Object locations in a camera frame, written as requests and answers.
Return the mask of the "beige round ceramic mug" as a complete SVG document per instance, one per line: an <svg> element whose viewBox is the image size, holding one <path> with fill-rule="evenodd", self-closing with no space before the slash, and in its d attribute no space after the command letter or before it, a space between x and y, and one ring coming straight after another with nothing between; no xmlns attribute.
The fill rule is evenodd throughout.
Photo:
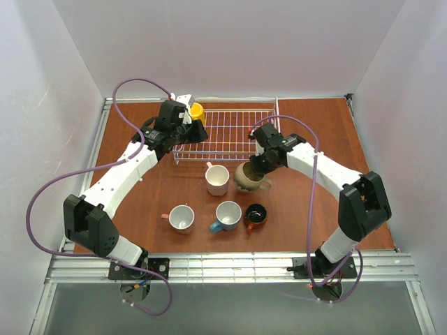
<svg viewBox="0 0 447 335"><path fill-rule="evenodd" d="M256 175L249 161L241 163L236 168L233 182L239 191L246 193L257 189L269 190L272 187L272 180L265 176L260 177Z"/></svg>

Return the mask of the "yellow cup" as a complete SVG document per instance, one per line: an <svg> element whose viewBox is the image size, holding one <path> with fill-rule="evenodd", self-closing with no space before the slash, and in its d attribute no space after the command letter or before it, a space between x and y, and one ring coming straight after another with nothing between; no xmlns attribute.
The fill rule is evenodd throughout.
<svg viewBox="0 0 447 335"><path fill-rule="evenodd" d="M190 113L193 120L200 120L203 125L206 124L205 110L200 103L193 103Z"/></svg>

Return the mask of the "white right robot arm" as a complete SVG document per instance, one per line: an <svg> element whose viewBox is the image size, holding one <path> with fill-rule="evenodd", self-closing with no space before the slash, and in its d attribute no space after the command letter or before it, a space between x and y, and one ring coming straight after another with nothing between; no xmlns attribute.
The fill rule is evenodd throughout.
<svg viewBox="0 0 447 335"><path fill-rule="evenodd" d="M327 190L338 201L338 227L311 258L312 269L329 274L367 235L391 216L391 208L381 177L351 170L323 153L315 152L303 137L284 137L275 129L256 129L249 137L256 141L256 154L249 164L263 177L278 168L298 171Z"/></svg>

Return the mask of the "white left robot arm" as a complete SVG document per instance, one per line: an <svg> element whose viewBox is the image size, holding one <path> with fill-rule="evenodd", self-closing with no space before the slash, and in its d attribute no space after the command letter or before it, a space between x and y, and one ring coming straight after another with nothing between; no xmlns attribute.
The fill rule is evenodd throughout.
<svg viewBox="0 0 447 335"><path fill-rule="evenodd" d="M120 235L112 222L122 200L161 159L180 144L201 143L208 134L200 120L190 124L169 123L154 117L145 122L121 156L123 163L111 167L81 195L64 200L64 232L67 239L100 258L140 266L147 251Z"/></svg>

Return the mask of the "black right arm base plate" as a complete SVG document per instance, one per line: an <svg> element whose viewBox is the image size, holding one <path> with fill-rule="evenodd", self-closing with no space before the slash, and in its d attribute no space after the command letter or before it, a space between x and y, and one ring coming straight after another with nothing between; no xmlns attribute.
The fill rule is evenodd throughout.
<svg viewBox="0 0 447 335"><path fill-rule="evenodd" d="M324 277L331 274L335 268L341 263L335 263L330 265L329 267L320 264L315 256L311 256L311 264L312 264L312 272L315 279L323 279ZM306 257L296 257L292 258L292 266L287 267L286 271L293 273L294 279L308 279L309 273L307 269L307 258ZM335 278L339 278L339 275L342 275L342 278L347 279L355 279L358 276L358 272L353 260L353 257L349 257L347 261L343 264L343 266L339 269L339 271L335 274Z"/></svg>

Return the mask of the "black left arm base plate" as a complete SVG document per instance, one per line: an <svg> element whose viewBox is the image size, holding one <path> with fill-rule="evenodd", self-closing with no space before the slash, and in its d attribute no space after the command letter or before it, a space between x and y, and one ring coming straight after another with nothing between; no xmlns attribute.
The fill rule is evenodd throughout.
<svg viewBox="0 0 447 335"><path fill-rule="evenodd" d="M152 271L159 276L168 279L170 269L169 258L145 258L141 264L136 265L139 270L125 267L121 264L112 262L109 267L108 279L110 280L122 280L122 281L143 281L147 278L159 280L158 276L148 274L144 270Z"/></svg>

